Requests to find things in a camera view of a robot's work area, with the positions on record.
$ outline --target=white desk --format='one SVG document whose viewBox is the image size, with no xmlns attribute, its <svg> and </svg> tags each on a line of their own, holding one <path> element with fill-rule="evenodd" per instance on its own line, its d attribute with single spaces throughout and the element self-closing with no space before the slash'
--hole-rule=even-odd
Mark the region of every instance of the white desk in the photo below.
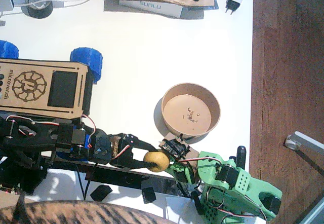
<svg viewBox="0 0 324 224">
<path fill-rule="evenodd" d="M 85 187 L 85 173 L 81 173 L 82 184 Z M 102 183 L 91 182 L 86 200 L 92 201 L 90 194 Z M 204 223 L 198 215 L 193 200 L 155 193 L 156 200 L 144 204 L 142 191 L 109 184 L 112 192 L 102 201 L 103 203 L 126 206 L 169 219 L 180 224 Z M 35 201 L 46 200 L 82 200 L 80 184 L 75 172 L 50 169 L 48 176 L 35 189 L 33 196 L 27 198 Z M 246 224 L 265 224 L 260 218 L 246 218 Z"/>
<path fill-rule="evenodd" d="M 226 0 L 217 1 L 220 9 L 205 11 L 203 20 L 178 20 L 104 12 L 104 0 L 91 0 L 54 9 L 43 20 L 3 16 L 0 39 L 14 43 L 24 59 L 69 60 L 74 48 L 99 50 L 104 57 L 102 79 L 93 87 L 90 117 L 108 134 L 132 133 L 156 147 L 163 139 L 160 132 L 167 132 L 157 105 L 168 88 L 182 82 L 208 88 L 220 103 L 221 118 L 192 147 L 228 159 L 244 145 L 248 168 L 253 0 L 243 0 L 233 15 L 225 13 Z M 134 150 L 138 160 L 144 154 Z"/>
</svg>

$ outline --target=cable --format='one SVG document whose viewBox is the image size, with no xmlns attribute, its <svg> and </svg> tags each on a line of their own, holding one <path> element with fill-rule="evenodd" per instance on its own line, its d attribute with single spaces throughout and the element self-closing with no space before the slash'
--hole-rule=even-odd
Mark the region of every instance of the cable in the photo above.
<svg viewBox="0 0 324 224">
<path fill-rule="evenodd" d="M 234 214 L 233 212 L 227 211 L 227 210 L 223 210 L 221 208 L 217 208 L 219 211 L 222 211 L 226 214 L 232 215 L 232 216 L 236 216 L 236 217 L 248 217 L 248 218 L 253 218 L 253 217 L 258 217 L 257 215 L 240 215 L 240 214 Z"/>
<path fill-rule="evenodd" d="M 221 212 L 224 212 L 224 213 L 226 213 L 226 214 L 228 214 L 228 215 L 232 215 L 232 216 L 236 216 L 236 217 L 248 217 L 248 218 L 252 218 L 252 217 L 257 217 L 258 215 L 241 215 L 241 214 L 235 214 L 235 213 L 233 213 L 233 212 L 230 212 L 230 211 L 227 211 L 227 210 L 224 210 L 224 209 L 221 209 L 220 207 L 224 204 L 224 202 L 225 202 L 225 191 L 223 192 L 223 201 L 222 201 L 222 203 L 220 204 L 220 205 L 218 205 L 218 206 L 214 206 L 214 205 L 212 205 L 212 204 L 210 204 L 210 202 L 209 202 L 209 198 L 208 198 L 208 195 L 209 195 L 209 191 L 211 190 L 211 188 L 213 188 L 213 187 L 209 187 L 208 188 L 208 190 L 207 190 L 207 193 L 206 193 L 206 201 L 207 201 L 207 204 L 210 206 L 210 207 L 212 207 L 212 208 L 215 208 L 215 209 L 217 209 L 217 210 L 219 210 L 219 211 L 221 211 Z"/>
<path fill-rule="evenodd" d="M 93 135 L 93 134 L 96 132 L 96 130 L 97 130 L 97 128 L 96 128 L 96 124 L 95 124 L 95 122 L 93 122 L 93 120 L 92 120 L 89 116 L 82 114 L 82 117 L 89 119 L 89 120 L 91 121 L 91 123 L 93 124 L 93 131 L 92 131 L 92 133 L 89 135 L 89 138 L 88 138 L 88 146 L 89 146 L 90 148 L 92 148 L 92 145 L 90 144 L 90 141 L 91 141 L 91 137 L 92 137 L 92 135 Z"/>
<path fill-rule="evenodd" d="M 111 158 L 111 160 L 115 160 L 115 159 L 117 159 L 118 157 L 120 157 L 129 147 L 131 147 L 129 144 L 128 145 L 126 145 L 125 147 L 124 147 L 124 149 L 122 149 L 122 151 L 121 152 L 119 152 L 118 153 L 118 155 L 117 156 L 115 156 L 114 158 Z"/>
<path fill-rule="evenodd" d="M 98 163 L 95 164 L 93 172 L 92 172 L 92 174 L 90 176 L 90 179 L 89 179 L 89 181 L 87 183 L 85 194 L 83 195 L 83 200 L 86 200 L 88 188 L 89 188 L 90 182 L 92 181 L 93 176 L 95 175 L 95 171 L 96 171 L 97 166 L 98 166 Z"/>
<path fill-rule="evenodd" d="M 33 119 L 22 117 L 22 116 L 16 116 L 16 115 L 10 115 L 6 117 L 6 121 L 8 121 L 9 118 L 18 118 L 18 119 L 26 119 L 30 120 L 32 124 L 50 124 L 50 125 L 56 125 L 59 126 L 60 124 L 58 123 L 53 123 L 53 122 L 39 122 L 39 121 L 34 121 Z"/>
<path fill-rule="evenodd" d="M 213 161 L 218 162 L 219 164 L 222 164 L 221 161 L 219 161 L 219 160 L 217 160 L 216 158 L 213 158 L 213 157 L 190 158 L 190 159 L 180 160 L 178 162 L 192 162 L 192 161 L 200 161 L 200 160 L 213 160 Z"/>
<path fill-rule="evenodd" d="M 246 195 L 244 195 L 244 197 L 245 197 L 247 200 L 251 201 L 251 202 L 252 202 L 253 204 L 255 204 L 256 206 L 258 206 L 258 204 L 255 203 L 255 202 L 254 202 L 250 197 L 248 197 L 248 196 L 246 196 Z M 267 221 L 267 216 L 264 214 L 264 212 L 263 212 L 261 206 L 258 206 L 258 208 L 259 208 L 261 214 L 263 215 L 264 219 Z"/>
<path fill-rule="evenodd" d="M 214 205 L 210 204 L 210 202 L 209 202 L 209 198 L 208 198 L 209 191 L 211 190 L 211 188 L 214 188 L 214 187 L 209 187 L 209 188 L 208 188 L 207 193 L 206 193 L 206 202 L 207 202 L 207 204 L 208 204 L 210 207 L 212 207 L 212 208 L 216 208 L 216 209 L 217 209 L 217 208 L 221 207 L 221 206 L 224 204 L 224 202 L 225 202 L 225 192 L 223 191 L 223 201 L 222 201 L 222 203 L 221 203 L 220 205 L 218 205 L 218 206 L 214 206 Z"/>
<path fill-rule="evenodd" d="M 81 188 L 81 192 L 82 192 L 82 196 L 85 195 L 85 191 L 83 189 L 83 185 L 82 185 L 82 181 L 81 181 L 81 176 L 80 176 L 80 171 L 79 171 L 79 167 L 77 166 L 77 164 L 73 164 L 76 168 L 76 172 L 77 172 L 77 177 L 79 178 L 79 183 L 80 183 L 80 188 Z"/>
<path fill-rule="evenodd" d="M 196 187 L 194 187 L 194 189 L 196 190 L 197 188 L 199 188 L 199 186 L 201 185 L 201 179 L 199 180 L 199 183 Z"/>
<path fill-rule="evenodd" d="M 30 5 L 35 5 L 35 4 L 42 3 L 42 2 L 47 2 L 47 1 L 55 1 L 55 0 L 39 0 L 39 1 L 32 2 L 32 3 L 27 3 L 27 4 L 22 4 L 22 5 L 15 5 L 15 7 L 30 6 Z M 86 3 L 86 2 L 88 2 L 90 0 L 61 0 L 61 1 L 62 2 L 78 2 L 78 1 L 82 1 L 79 4 L 66 6 L 65 8 L 67 8 L 67 7 L 73 7 L 73 6 L 77 6 L 77 5 L 82 5 L 82 4 L 84 4 L 84 3 Z"/>
<path fill-rule="evenodd" d="M 226 216 L 224 216 L 224 217 L 222 218 L 221 224 L 222 224 L 223 221 L 224 221 L 227 217 L 229 217 L 229 216 L 231 216 L 231 215 L 226 215 Z"/>
</svg>

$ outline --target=wooden floor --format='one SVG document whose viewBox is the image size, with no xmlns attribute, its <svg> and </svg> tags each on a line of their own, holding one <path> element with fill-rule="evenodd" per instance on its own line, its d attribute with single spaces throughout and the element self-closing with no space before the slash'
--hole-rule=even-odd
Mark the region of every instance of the wooden floor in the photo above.
<svg viewBox="0 0 324 224">
<path fill-rule="evenodd" d="M 283 146 L 294 131 L 324 143 L 323 17 L 324 0 L 254 0 L 250 172 L 283 192 L 271 223 L 298 223 L 324 195 L 324 156 Z"/>
</svg>

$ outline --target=red wire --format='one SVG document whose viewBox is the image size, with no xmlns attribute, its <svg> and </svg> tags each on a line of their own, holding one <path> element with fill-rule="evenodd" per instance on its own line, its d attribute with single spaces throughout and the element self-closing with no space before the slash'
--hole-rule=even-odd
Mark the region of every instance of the red wire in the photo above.
<svg viewBox="0 0 324 224">
<path fill-rule="evenodd" d="M 126 145 L 125 147 L 124 147 L 124 149 L 122 149 L 122 151 L 121 152 L 119 152 L 119 154 L 117 155 L 117 156 L 115 156 L 114 158 L 111 158 L 111 160 L 115 160 L 115 159 L 117 159 L 118 157 L 120 157 L 129 147 L 131 147 L 129 144 L 128 145 Z"/>
<path fill-rule="evenodd" d="M 216 161 L 216 162 L 222 164 L 221 161 L 219 161 L 219 160 L 217 160 L 216 158 L 213 158 L 213 157 L 190 158 L 190 159 L 180 160 L 178 162 L 192 162 L 192 161 L 200 161 L 200 160 L 213 160 L 213 161 Z"/>
</svg>

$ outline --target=blue tire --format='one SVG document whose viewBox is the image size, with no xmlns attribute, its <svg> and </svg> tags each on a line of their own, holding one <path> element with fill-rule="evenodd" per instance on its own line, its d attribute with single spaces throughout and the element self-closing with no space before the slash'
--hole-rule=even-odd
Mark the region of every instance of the blue tire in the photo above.
<svg viewBox="0 0 324 224">
<path fill-rule="evenodd" d="M 71 62 L 80 62 L 89 67 L 94 75 L 95 84 L 101 78 L 102 59 L 102 54 L 93 48 L 76 48 L 70 55 Z"/>
<path fill-rule="evenodd" d="M 0 40 L 0 58 L 13 58 L 19 57 L 18 48 L 10 42 Z"/>
</svg>

